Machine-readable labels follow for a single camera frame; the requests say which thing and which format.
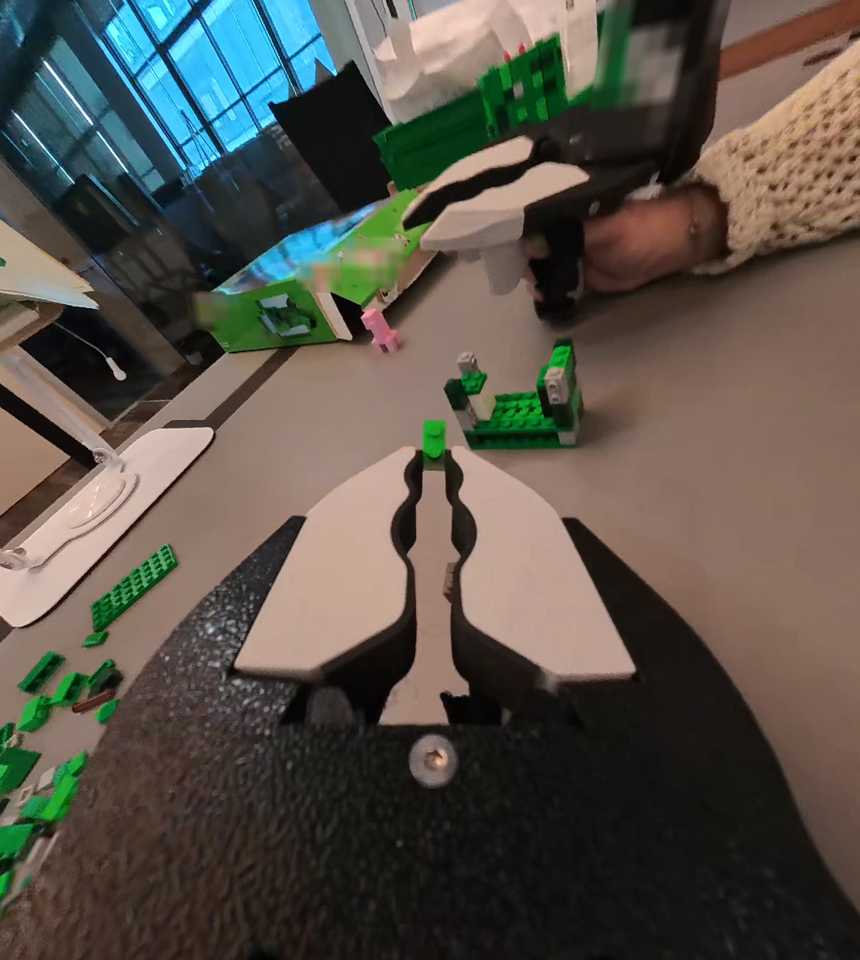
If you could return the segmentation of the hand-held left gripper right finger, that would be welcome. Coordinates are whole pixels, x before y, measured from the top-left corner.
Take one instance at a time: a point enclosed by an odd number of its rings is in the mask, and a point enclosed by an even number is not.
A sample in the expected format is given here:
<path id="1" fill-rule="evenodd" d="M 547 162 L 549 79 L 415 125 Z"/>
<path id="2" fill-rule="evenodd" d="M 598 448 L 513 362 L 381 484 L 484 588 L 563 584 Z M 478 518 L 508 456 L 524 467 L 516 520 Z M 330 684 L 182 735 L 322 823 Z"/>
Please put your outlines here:
<path id="1" fill-rule="evenodd" d="M 451 454 L 452 506 L 471 521 L 456 582 L 467 625 L 544 683 L 631 678 L 634 662 L 557 511 L 471 449 Z"/>

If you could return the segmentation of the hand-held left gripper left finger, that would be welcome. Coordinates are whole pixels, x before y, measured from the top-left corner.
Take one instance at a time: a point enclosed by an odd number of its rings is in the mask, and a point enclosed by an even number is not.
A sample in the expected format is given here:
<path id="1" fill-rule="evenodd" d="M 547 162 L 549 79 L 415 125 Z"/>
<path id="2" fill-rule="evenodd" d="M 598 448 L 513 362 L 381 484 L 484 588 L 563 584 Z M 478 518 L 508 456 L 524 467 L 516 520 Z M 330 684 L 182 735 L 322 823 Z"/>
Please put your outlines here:
<path id="1" fill-rule="evenodd" d="M 247 676 L 333 677 L 408 630 L 420 455 L 400 447 L 308 511 L 234 662 Z"/>

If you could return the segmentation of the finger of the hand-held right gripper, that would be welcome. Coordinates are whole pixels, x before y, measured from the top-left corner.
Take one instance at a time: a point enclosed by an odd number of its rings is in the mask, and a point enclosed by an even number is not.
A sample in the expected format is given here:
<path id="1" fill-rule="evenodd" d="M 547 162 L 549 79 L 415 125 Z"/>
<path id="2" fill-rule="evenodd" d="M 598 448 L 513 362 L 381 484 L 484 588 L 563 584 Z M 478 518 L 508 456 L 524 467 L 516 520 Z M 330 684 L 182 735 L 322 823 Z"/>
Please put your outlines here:
<path id="1" fill-rule="evenodd" d="M 478 198 L 488 189 L 515 183 L 532 167 L 535 157 L 535 141 L 515 137 L 458 160 L 419 191 L 402 217 L 403 228 L 410 230 L 436 222 L 452 205 Z"/>
<path id="2" fill-rule="evenodd" d="M 422 235 L 421 246 L 439 253 L 460 253 L 517 242 L 524 235 L 528 207 L 589 182 L 590 175 L 576 166 L 541 163 L 514 182 L 446 204 Z"/>

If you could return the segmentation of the green grey lego build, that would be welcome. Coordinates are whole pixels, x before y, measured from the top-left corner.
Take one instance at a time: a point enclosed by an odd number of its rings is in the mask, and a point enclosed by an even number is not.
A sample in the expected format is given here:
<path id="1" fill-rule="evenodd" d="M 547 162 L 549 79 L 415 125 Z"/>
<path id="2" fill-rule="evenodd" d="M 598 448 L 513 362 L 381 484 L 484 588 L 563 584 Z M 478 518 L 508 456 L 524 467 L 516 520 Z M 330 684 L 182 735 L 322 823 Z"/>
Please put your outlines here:
<path id="1" fill-rule="evenodd" d="M 584 405 L 571 337 L 554 342 L 532 390 L 495 393 L 471 351 L 457 360 L 459 376 L 444 385 L 447 401 L 472 450 L 562 450 L 579 441 Z"/>

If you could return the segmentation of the pile of green lego bricks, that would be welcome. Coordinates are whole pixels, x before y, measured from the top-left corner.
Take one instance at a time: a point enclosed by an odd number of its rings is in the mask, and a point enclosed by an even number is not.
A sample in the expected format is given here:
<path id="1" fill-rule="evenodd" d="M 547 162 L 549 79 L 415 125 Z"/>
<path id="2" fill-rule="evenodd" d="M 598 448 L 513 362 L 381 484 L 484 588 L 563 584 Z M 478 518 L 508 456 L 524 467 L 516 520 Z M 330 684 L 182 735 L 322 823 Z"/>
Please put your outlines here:
<path id="1" fill-rule="evenodd" d="M 69 653 L 22 653 L 0 685 L 0 920 L 28 893 L 65 820 L 82 773 L 122 692 L 122 664 L 106 656 L 108 632 Z M 73 714 L 102 690 L 113 702 Z"/>

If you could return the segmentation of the person's right forearm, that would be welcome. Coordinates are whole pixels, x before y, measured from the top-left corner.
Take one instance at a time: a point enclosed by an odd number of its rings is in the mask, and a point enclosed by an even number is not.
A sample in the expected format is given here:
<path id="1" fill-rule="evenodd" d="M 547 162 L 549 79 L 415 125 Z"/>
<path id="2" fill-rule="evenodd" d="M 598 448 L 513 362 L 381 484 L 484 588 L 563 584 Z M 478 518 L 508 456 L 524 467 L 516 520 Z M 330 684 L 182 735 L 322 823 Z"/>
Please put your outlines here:
<path id="1" fill-rule="evenodd" d="M 726 256 L 696 275 L 860 230 L 860 39 L 686 175 L 727 207 Z"/>

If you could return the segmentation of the pink lego pig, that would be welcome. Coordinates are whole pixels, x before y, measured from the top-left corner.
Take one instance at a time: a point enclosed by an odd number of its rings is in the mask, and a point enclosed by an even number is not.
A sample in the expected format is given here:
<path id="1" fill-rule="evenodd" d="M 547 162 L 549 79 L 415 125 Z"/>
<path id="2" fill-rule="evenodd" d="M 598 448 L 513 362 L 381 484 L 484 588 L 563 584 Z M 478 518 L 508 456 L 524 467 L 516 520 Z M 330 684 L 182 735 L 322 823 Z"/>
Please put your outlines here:
<path id="1" fill-rule="evenodd" d="M 398 332 L 393 329 L 384 312 L 376 307 L 368 307 L 362 312 L 362 324 L 371 335 L 371 344 L 379 354 L 396 354 L 402 346 Z"/>

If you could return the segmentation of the green lego plate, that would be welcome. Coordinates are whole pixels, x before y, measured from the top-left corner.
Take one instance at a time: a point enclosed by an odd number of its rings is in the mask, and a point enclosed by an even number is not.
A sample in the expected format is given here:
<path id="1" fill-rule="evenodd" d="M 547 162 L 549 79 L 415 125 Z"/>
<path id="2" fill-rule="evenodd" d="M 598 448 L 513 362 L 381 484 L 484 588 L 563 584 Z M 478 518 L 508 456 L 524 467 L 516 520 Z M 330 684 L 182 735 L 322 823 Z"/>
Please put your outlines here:
<path id="1" fill-rule="evenodd" d="M 173 570 L 178 560 L 165 544 L 131 570 L 120 582 L 93 602 L 90 608 L 93 633 L 106 631 L 119 617 L 153 590 Z"/>

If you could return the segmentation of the green lego box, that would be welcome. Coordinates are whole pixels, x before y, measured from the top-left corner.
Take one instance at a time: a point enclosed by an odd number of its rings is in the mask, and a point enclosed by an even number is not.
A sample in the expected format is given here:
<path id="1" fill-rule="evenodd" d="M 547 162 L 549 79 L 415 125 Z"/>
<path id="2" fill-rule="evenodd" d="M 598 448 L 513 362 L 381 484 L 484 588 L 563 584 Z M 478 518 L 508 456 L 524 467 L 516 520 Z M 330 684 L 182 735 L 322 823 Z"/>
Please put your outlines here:
<path id="1" fill-rule="evenodd" d="M 267 249 L 214 291 L 194 295 L 197 324 L 226 353 L 351 342 L 369 309 L 386 310 L 436 255 L 425 225 L 404 228 L 421 189 L 317 223 Z"/>

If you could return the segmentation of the person's right hand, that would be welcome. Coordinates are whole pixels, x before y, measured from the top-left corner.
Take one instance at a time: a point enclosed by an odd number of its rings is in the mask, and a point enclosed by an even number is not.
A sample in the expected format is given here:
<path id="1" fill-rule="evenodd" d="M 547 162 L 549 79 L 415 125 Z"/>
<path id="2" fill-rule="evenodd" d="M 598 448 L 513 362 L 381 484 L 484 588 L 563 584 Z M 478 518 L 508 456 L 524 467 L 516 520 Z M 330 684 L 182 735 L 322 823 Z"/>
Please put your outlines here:
<path id="1" fill-rule="evenodd" d="M 583 278 L 596 294 L 628 293 L 724 257 L 728 208 L 697 184 L 629 200 L 583 226 Z"/>

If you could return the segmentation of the white plastic bags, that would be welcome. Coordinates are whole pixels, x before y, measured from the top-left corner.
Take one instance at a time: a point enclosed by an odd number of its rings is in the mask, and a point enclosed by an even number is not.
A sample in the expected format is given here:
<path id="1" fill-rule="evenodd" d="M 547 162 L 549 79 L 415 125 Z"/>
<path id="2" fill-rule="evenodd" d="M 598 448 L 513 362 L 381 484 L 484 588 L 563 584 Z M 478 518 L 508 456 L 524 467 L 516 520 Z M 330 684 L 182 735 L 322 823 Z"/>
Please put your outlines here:
<path id="1" fill-rule="evenodd" d="M 558 37 L 566 91 L 575 94 L 595 77 L 604 2 L 455 2 L 413 21 L 396 21 L 373 55 L 382 93 L 402 103 L 427 95 L 432 101 L 470 90 L 519 47 Z"/>

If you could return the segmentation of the black board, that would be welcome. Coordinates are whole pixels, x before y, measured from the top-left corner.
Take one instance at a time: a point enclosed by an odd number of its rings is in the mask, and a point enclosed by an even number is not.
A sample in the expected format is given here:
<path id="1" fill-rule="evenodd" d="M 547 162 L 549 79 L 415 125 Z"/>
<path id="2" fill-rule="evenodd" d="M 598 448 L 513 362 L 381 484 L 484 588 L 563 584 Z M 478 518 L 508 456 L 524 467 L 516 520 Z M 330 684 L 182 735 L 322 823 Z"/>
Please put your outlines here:
<path id="1" fill-rule="evenodd" d="M 356 62 L 269 108 L 340 212 L 389 198 L 391 174 L 375 138 L 390 121 Z"/>

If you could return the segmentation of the white book stand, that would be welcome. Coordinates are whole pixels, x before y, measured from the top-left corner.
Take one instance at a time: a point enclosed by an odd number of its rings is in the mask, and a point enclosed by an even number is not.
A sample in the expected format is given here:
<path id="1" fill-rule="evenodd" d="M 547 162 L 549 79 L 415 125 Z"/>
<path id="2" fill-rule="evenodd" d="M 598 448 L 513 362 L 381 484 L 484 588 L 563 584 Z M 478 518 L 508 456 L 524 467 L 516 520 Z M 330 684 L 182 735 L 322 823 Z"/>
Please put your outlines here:
<path id="1" fill-rule="evenodd" d="M 54 609 L 102 557 L 208 449 L 210 426 L 159 428 L 122 452 L 61 397 L 41 385 L 18 343 L 49 324 L 54 304 L 0 305 L 0 362 L 36 394 L 53 421 L 97 461 L 95 476 L 19 545 L 0 547 L 0 617 L 27 627 Z"/>

